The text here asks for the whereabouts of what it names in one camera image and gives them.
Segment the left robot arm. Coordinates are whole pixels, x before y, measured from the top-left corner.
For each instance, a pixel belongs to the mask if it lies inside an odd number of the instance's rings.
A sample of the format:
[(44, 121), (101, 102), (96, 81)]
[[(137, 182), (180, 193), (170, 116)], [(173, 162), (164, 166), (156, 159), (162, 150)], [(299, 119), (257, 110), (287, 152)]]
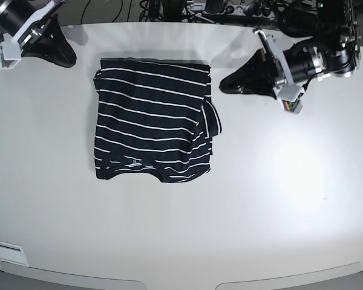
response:
[(299, 42), (283, 51), (254, 29), (263, 47), (219, 85), (225, 94), (255, 94), (295, 102), (313, 79), (350, 77), (361, 58), (352, 1), (317, 1), (312, 11), (293, 1), (278, 13), (278, 29)]

